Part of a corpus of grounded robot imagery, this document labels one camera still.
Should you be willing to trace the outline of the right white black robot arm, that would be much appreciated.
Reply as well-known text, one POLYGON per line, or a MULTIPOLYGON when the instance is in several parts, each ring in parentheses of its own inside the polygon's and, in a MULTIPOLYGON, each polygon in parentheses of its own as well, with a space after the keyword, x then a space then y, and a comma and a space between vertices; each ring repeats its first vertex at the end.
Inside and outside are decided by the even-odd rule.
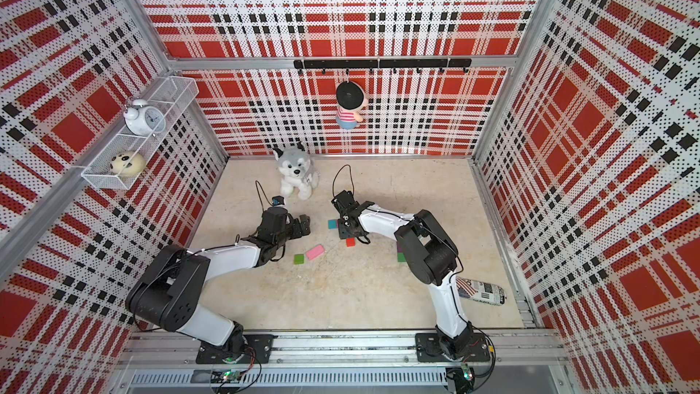
POLYGON ((336 194, 332 204, 339 213, 339 226, 352 237, 366 242, 368 235, 382 235, 397 242, 411 273, 428 287, 444 352, 456 354, 468 346, 473 326, 459 302, 459 251, 434 215, 427 210, 411 215, 373 202, 361 204, 349 191, 336 194))

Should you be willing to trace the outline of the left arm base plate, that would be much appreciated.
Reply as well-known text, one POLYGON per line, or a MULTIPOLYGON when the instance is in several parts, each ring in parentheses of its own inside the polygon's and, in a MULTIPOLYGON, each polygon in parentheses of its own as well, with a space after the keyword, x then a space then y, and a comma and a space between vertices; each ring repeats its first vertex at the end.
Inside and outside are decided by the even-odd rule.
POLYGON ((275 335, 233 334, 222 346, 201 342, 195 362, 200 365, 250 364, 269 362, 275 335))

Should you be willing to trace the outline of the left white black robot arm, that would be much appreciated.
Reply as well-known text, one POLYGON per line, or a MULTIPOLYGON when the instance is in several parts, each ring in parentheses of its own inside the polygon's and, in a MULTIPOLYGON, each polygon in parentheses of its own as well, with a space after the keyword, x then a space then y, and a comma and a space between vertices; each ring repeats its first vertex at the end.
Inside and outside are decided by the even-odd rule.
POLYGON ((207 282, 284 257, 286 244, 310 235, 307 215, 282 206, 262 212, 256 231, 233 244, 189 252, 171 244, 159 251, 125 300, 126 309, 168 332, 177 332, 233 356, 246 349, 244 328, 200 303, 207 282))

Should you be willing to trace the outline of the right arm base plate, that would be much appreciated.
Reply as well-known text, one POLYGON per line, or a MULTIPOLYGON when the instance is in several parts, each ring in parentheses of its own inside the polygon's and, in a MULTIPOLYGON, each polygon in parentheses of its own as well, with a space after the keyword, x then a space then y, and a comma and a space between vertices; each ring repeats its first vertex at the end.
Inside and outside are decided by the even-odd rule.
POLYGON ((418 333, 415 335, 417 360, 422 363, 491 361, 490 345, 481 333, 466 332, 451 339, 443 333, 418 333))

